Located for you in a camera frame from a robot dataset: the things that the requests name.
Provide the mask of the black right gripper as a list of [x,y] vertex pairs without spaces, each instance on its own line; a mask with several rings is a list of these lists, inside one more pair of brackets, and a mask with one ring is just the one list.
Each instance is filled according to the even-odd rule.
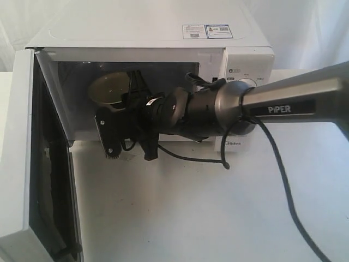
[[127,72],[130,78],[129,91],[121,96],[125,111],[129,114],[131,141],[140,144],[147,161],[158,158],[159,131],[154,120],[165,93],[152,93],[141,72]]

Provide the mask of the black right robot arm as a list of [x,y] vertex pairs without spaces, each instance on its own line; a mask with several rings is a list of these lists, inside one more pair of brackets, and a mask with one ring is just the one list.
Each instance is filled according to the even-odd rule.
[[224,78],[208,82],[193,73],[185,78],[200,89],[125,95],[118,127],[124,139],[141,145],[146,160],[157,158],[160,134],[201,142],[245,135],[266,123],[330,122],[348,136],[347,62],[257,87]]

